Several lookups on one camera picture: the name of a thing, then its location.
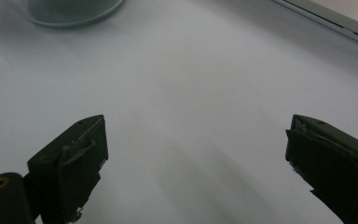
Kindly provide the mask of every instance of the black plastic part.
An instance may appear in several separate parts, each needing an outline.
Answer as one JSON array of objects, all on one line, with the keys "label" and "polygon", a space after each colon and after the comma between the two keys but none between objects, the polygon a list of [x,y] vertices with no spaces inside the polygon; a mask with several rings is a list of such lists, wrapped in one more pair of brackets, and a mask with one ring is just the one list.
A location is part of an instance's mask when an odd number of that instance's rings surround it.
[{"label": "black plastic part", "polygon": [[358,224],[358,140],[317,119],[294,115],[286,159],[344,223]]},{"label": "black plastic part", "polygon": [[38,189],[45,224],[77,221],[108,159],[103,116],[72,125],[28,161],[30,188]]},{"label": "black plastic part", "polygon": [[34,224],[22,177],[14,173],[0,175],[0,224]]}]

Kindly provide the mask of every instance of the white table surface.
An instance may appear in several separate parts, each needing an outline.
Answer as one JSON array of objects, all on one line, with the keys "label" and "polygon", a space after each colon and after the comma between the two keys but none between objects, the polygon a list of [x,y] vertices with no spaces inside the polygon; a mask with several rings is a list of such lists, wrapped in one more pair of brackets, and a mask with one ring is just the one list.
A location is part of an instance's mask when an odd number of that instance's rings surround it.
[{"label": "white table surface", "polygon": [[341,223],[284,130],[358,137],[358,44],[269,0],[127,0],[75,30],[0,1],[0,173],[96,114],[110,160],[78,223]]}]

